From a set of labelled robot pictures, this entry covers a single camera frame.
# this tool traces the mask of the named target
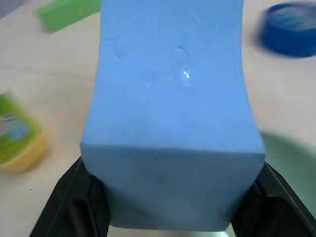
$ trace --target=tape roll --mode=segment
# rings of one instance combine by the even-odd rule
[[[274,52],[294,57],[316,55],[316,4],[283,3],[264,15],[260,42]]]

